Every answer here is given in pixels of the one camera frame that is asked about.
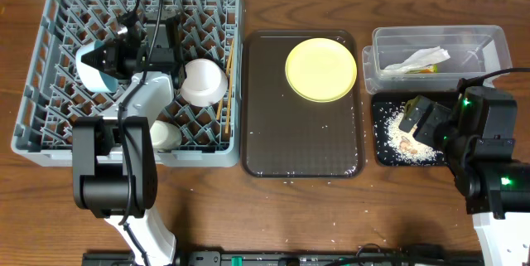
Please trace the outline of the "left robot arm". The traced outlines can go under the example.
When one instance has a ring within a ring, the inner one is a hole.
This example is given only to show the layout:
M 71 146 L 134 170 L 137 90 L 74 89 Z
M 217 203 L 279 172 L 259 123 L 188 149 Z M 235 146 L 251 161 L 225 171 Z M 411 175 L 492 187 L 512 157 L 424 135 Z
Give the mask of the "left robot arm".
M 150 134 L 158 115 L 175 98 L 182 66 L 178 16 L 147 19 L 140 37 L 125 32 L 93 41 L 75 54 L 82 83 L 92 92 L 114 92 L 129 85 L 117 102 L 72 127 L 75 204 L 113 226 L 131 247 L 135 265 L 176 263 L 176 237 L 155 206 L 157 163 Z

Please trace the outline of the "white cup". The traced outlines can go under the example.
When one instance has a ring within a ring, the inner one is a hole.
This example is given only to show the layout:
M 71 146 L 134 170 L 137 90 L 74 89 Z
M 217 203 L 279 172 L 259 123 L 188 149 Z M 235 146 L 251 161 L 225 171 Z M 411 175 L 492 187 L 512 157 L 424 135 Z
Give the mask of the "white cup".
M 178 148 L 182 142 L 180 129 L 171 124 L 156 120 L 150 128 L 152 146 L 155 149 L 169 151 Z

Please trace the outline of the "yellow round plate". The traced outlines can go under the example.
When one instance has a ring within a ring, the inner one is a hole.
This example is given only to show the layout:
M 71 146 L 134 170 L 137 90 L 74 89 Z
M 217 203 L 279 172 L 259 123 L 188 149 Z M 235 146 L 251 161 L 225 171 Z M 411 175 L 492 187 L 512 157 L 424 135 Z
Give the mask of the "yellow round plate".
M 357 63 L 341 43 L 311 38 L 298 43 L 285 62 L 290 87 L 303 99 L 329 103 L 347 95 L 357 81 Z

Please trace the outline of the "white napkin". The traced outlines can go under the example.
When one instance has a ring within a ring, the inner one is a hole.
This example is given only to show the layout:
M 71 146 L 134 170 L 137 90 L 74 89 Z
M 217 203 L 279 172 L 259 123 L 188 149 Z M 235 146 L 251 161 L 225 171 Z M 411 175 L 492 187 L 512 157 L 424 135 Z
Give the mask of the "white napkin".
M 428 65 L 437 65 L 438 63 L 449 60 L 451 56 L 448 50 L 440 46 L 420 49 L 413 53 L 402 63 L 392 64 L 385 67 L 382 72 L 385 75 L 408 74 L 408 71 L 417 70 Z

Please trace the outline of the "wooden chopstick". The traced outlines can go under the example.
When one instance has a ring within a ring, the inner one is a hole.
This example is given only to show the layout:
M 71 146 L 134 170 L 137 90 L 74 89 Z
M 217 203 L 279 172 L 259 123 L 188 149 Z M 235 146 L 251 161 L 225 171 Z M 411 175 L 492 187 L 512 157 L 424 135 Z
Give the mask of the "wooden chopstick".
M 227 65 L 227 73 L 229 79 L 229 94 L 228 94 L 228 102 L 227 102 L 227 114 L 226 114 L 226 120 L 225 120 L 225 128 L 224 133 L 229 133 L 229 123 L 230 123 L 230 115 L 231 115 L 231 98 L 232 98 L 232 87 L 233 87 L 233 66 L 234 66 L 234 45 L 231 46 L 230 53 L 229 53 L 229 59 L 228 59 L 228 65 Z
M 225 68 L 225 78 L 227 80 L 227 83 L 229 82 L 229 76 L 230 76 L 230 73 L 231 73 L 231 70 L 232 70 L 232 66 L 233 66 L 233 56 L 234 56 L 234 45 L 235 45 L 235 39 L 232 40 L 232 44 L 230 46 L 230 50 L 229 50 L 229 57 L 226 61 L 226 68 Z M 221 114 L 222 114 L 222 110 L 223 110 L 223 103 L 224 103 L 224 96 L 221 97 L 221 100 L 219 101 L 218 103 L 218 108 L 217 108 L 217 112 L 216 112 L 216 120 L 217 121 L 220 121 L 221 120 Z

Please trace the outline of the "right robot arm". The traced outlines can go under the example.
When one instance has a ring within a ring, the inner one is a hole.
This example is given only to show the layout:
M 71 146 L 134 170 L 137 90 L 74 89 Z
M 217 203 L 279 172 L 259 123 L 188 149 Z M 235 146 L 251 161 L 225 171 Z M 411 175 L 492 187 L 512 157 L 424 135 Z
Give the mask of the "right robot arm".
M 487 265 L 529 263 L 529 165 L 513 159 L 517 112 L 511 94 L 471 86 L 451 109 L 418 95 L 399 124 L 442 152 Z

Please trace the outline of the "light blue bowl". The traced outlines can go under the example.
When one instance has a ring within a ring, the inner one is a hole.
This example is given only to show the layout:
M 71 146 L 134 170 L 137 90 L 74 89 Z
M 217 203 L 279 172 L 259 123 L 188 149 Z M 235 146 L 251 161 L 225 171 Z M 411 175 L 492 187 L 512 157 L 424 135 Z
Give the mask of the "light blue bowl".
M 81 46 L 75 54 L 75 67 L 82 84 L 93 93 L 115 93 L 118 89 L 118 81 L 95 69 L 92 65 L 82 62 L 83 55 L 94 51 L 104 43 L 102 41 L 92 41 L 88 45 Z

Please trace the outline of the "white bowl with residue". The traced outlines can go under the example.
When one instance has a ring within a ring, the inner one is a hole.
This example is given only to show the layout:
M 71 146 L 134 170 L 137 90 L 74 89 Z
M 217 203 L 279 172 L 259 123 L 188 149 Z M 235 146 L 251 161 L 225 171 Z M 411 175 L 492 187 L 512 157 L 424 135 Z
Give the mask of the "white bowl with residue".
M 212 60 L 195 59 L 185 65 L 185 79 L 180 92 L 184 100 L 196 107 L 218 103 L 228 90 L 225 73 Z

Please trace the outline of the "green snack wrapper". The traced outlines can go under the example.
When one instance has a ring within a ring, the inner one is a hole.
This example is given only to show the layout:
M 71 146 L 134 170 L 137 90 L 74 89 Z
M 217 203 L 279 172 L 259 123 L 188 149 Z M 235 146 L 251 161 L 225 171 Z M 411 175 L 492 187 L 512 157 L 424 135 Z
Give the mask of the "green snack wrapper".
M 437 65 L 428 65 L 417 70 L 408 71 L 408 74 L 435 74 L 437 72 Z

